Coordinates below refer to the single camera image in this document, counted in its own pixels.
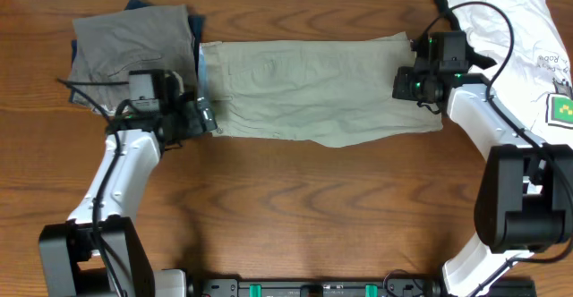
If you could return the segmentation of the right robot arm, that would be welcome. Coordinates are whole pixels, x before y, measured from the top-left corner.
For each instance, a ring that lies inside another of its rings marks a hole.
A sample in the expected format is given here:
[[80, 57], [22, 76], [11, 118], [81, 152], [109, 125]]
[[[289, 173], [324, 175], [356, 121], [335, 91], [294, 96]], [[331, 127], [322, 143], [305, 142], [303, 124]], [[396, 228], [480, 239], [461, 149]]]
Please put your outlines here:
[[486, 160], [475, 234], [446, 261], [423, 296], [532, 296], [530, 282], [502, 284], [519, 263], [553, 264], [572, 252], [572, 150], [517, 124], [482, 74], [400, 67], [392, 96], [437, 105]]

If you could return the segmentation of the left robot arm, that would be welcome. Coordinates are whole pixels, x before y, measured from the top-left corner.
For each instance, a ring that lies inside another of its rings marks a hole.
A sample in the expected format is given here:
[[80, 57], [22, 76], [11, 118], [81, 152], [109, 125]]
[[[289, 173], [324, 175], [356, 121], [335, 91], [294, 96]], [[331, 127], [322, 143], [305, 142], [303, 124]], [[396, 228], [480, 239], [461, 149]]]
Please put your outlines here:
[[168, 145], [215, 130], [206, 98], [177, 98], [164, 111], [110, 123], [106, 150], [79, 206], [43, 228], [38, 246], [51, 296], [185, 296], [181, 269], [153, 270], [135, 230], [151, 172]]

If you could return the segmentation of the khaki green shorts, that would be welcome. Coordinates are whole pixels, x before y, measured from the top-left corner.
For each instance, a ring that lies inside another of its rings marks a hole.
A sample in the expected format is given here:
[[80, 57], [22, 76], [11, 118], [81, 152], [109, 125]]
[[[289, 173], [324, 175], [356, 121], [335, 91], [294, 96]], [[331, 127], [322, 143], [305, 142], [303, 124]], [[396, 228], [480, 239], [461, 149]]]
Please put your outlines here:
[[437, 132], [441, 118], [392, 97], [415, 60], [406, 33], [365, 41], [211, 42], [201, 49], [216, 137], [343, 148]]

